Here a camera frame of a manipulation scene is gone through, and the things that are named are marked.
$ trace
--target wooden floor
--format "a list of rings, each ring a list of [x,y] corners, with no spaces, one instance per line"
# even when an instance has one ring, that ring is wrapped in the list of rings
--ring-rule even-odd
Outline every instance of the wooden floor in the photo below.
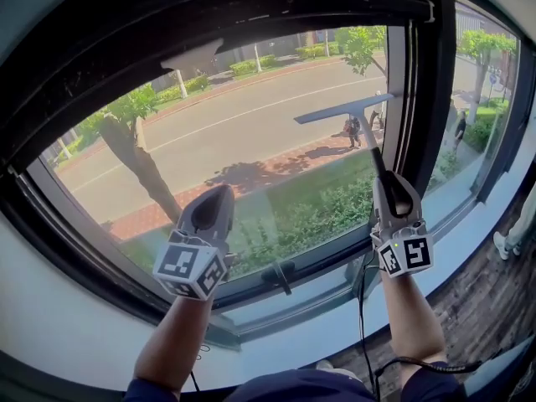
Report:
[[[519,216],[532,180],[525,181],[497,224],[504,235]],[[429,302],[440,318],[451,364],[486,359],[499,348],[522,342],[536,330],[536,243],[528,243],[521,257],[512,255],[504,261],[494,248],[491,233],[475,255],[429,296]],[[389,330],[367,340],[373,370],[394,357],[389,342]],[[330,360],[336,368],[353,371],[369,387],[360,346],[347,348]],[[382,399],[398,400],[397,371],[395,365],[382,375]]]

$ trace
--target brick sidewalk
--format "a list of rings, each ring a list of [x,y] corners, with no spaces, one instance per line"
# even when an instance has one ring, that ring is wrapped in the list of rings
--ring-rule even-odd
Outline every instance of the brick sidewalk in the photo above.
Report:
[[[383,133],[376,131],[374,135],[377,141],[381,142]],[[367,142],[364,136],[360,138],[362,148],[359,150],[364,150]],[[229,184],[234,190],[235,197],[238,198],[357,152],[348,146],[348,138],[339,133],[276,155],[264,162],[239,162],[223,168],[213,178],[196,188],[176,194],[175,199],[181,207],[184,207],[201,193],[221,183]],[[169,218],[160,206],[154,203],[115,222],[107,222],[102,227],[106,228],[117,241],[122,242],[169,223]]]
[[[216,88],[214,90],[209,90],[203,94],[194,95],[193,97],[188,97],[185,100],[181,100],[178,103],[174,104],[173,106],[169,106],[166,109],[159,111],[155,116],[144,121],[143,125],[144,126],[151,125],[152,123],[159,121],[163,117],[169,116],[172,113],[175,113],[176,111],[187,109],[188,107],[194,106],[205,100],[210,100],[211,98],[217,97],[222,94],[226,94],[227,92],[231,92],[233,90],[238,90],[239,88],[243,88],[245,86],[254,85],[260,82],[264,82],[266,80],[274,79],[279,76],[288,75],[290,73],[296,73],[298,71],[315,69],[316,67],[322,67],[324,65],[331,65],[331,64],[338,64],[342,62],[343,60],[341,57],[332,57],[331,59],[321,59],[320,61],[307,61],[304,63],[297,63],[297,64],[289,65],[288,67],[284,67],[282,69],[272,70],[267,73],[261,73],[259,75],[248,77],[246,79],[233,80],[229,82],[228,85],[222,85],[219,88]],[[91,146],[87,147],[80,155],[72,157],[66,164],[64,164],[60,169],[57,170],[57,173],[62,173],[65,170],[72,168],[80,161],[83,161],[87,159],[88,157],[95,155],[96,153],[104,149],[105,147],[107,147],[106,143],[104,143],[104,141],[101,138],[99,138]]]

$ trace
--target window glass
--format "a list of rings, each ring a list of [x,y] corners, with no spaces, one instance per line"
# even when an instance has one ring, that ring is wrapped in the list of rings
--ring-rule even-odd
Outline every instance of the window glass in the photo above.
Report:
[[[294,118],[385,93],[384,35],[385,27],[311,31],[216,54],[110,103],[43,158],[147,272],[180,209],[228,183],[232,277],[257,271],[369,220],[374,172],[363,135],[343,130],[348,115]],[[382,142],[384,106],[366,116]]]
[[[517,78],[517,48],[513,34],[456,2],[451,109],[423,201],[430,228],[478,190],[482,164],[497,151]]]

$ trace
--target red brick path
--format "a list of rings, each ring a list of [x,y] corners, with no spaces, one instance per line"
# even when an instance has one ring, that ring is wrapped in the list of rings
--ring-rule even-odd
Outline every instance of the red brick path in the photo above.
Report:
[[[383,133],[376,131],[374,134],[381,142]],[[363,150],[367,147],[367,142],[363,136],[361,136],[361,142],[361,150]],[[175,199],[181,207],[184,207],[201,193],[221,183],[229,184],[234,190],[235,197],[238,198],[255,190],[273,186],[299,173],[335,161],[356,151],[348,146],[348,138],[341,133],[276,155],[264,162],[239,162],[223,168],[213,178],[196,188],[176,194]],[[107,223],[106,230],[118,241],[122,241],[169,223],[168,217],[160,206],[151,204],[123,216],[111,224]]]

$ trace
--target white road line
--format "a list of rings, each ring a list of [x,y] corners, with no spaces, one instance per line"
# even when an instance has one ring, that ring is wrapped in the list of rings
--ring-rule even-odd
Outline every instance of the white road line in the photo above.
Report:
[[[311,91],[311,92],[307,92],[306,94],[300,94],[300,95],[296,95],[294,97],[290,97],[290,98],[285,98],[284,100],[279,100],[279,101],[276,101],[274,103],[270,103],[270,104],[267,104],[265,106],[261,106],[261,107],[257,107],[255,109],[251,109],[250,111],[245,111],[243,113],[239,113],[238,115],[234,115],[232,117],[228,117],[227,119],[223,119],[221,121],[218,121],[218,122],[215,122],[214,124],[210,124],[210,125],[207,125],[207,126],[204,126],[203,128],[199,128],[198,130],[194,130],[194,131],[191,131],[189,132],[188,134],[184,134],[180,137],[177,137],[177,138],[174,138],[172,140],[170,140],[169,142],[165,142],[165,143],[162,143],[161,145],[158,145],[156,147],[154,147],[153,149],[150,149],[149,152],[154,152],[162,147],[165,147],[167,145],[170,145],[171,143],[175,143],[175,142],[178,142],[179,140],[182,140],[183,138],[185,137],[189,137],[189,136],[192,136],[193,134],[197,134],[198,132],[201,132],[201,131],[204,131],[204,130],[208,130],[209,128],[212,128],[213,126],[217,126],[219,124],[223,124],[224,122],[227,122],[227,121],[232,121],[233,119],[236,119],[237,117],[241,117],[241,116],[245,116],[245,115],[249,115],[250,113],[253,113],[255,111],[260,111],[262,109],[265,109],[267,107],[271,107],[271,106],[277,106],[278,104],[281,104],[281,103],[285,103],[287,101],[292,101],[292,100],[295,100],[295,99],[298,99],[298,98],[302,98],[302,97],[305,97],[305,96],[308,96],[308,95],[312,95],[312,94],[318,94],[319,92],[324,92],[324,91],[327,91],[327,90],[334,90],[336,88],[341,88],[343,86],[349,86],[349,85],[355,85],[355,84],[359,84],[359,83],[362,83],[362,82],[369,82],[371,80],[378,80],[378,79],[384,79],[385,76],[378,76],[378,77],[371,77],[370,79],[361,79],[361,80],[355,80],[354,82],[348,82],[346,84],[341,84],[341,85],[335,85],[335,86],[329,86],[327,88],[323,88],[321,90],[314,90],[314,91]],[[92,178],[91,180],[88,180],[87,182],[85,183],[82,183],[80,186],[78,186],[77,188],[74,188],[72,189],[70,192],[71,193],[75,193],[79,190],[81,190],[82,188],[85,188],[87,185],[99,180],[100,178],[104,177],[106,174],[109,174],[111,173],[112,171],[115,171],[117,170],[118,168],[120,167],[124,167],[123,164],[118,164],[118,165],[115,165],[114,167],[110,168],[109,170],[106,170],[104,171],[102,174],[99,174],[97,177],[95,178]]]
[[[359,84],[361,82],[368,82],[369,80],[378,80],[378,79],[384,79],[385,76],[378,76],[378,77],[371,77],[370,79],[361,79],[361,80],[355,80],[354,82],[348,82],[347,84],[341,84],[341,85],[335,85],[335,86],[329,86],[328,88],[323,88],[321,90],[314,90],[314,91],[311,91],[311,92],[307,92],[306,94],[301,94],[301,95],[296,95],[294,97],[291,97],[291,98],[285,98],[284,100],[280,100],[280,101],[276,101],[275,103],[270,103],[270,104],[267,104],[265,106],[261,106],[261,107],[257,107],[256,109],[251,109],[250,111],[245,111],[243,113],[239,113],[238,115],[234,115],[232,117],[228,117],[227,119],[222,119],[221,121],[217,121],[215,122],[214,124],[210,124],[210,125],[207,125],[207,126],[204,126],[203,128],[199,128],[198,130],[194,130],[192,132],[189,132],[188,134],[184,134],[180,137],[177,137],[177,138],[174,138],[173,140],[170,140],[169,142],[165,142],[165,143],[162,143],[161,145],[158,145],[156,147],[154,147],[153,149],[149,150],[149,152],[154,152],[158,149],[160,149],[161,147],[164,147],[164,146],[167,146],[168,144],[171,144],[171,143],[174,143],[174,142],[177,142],[178,140],[182,140],[183,138],[185,137],[189,137],[189,136],[192,136],[193,134],[197,134],[198,132],[201,132],[201,131],[204,131],[204,130],[207,130],[209,128],[212,128],[213,126],[217,126],[219,124],[223,124],[224,122],[227,122],[227,121],[232,121],[233,119],[236,119],[237,117],[241,117],[241,116],[244,116],[244,115],[248,115],[250,113],[253,113],[254,111],[260,111],[262,109],[265,109],[266,107],[271,107],[271,106],[277,106],[278,104],[281,104],[281,103],[285,103],[287,101],[292,101],[292,100],[295,100],[297,98],[302,98],[302,97],[305,97],[305,96],[308,96],[308,95],[312,95],[312,94],[318,94],[319,92],[324,92],[326,90],[334,90],[336,88],[340,88],[342,86],[348,86],[348,85],[355,85],[355,84]]]

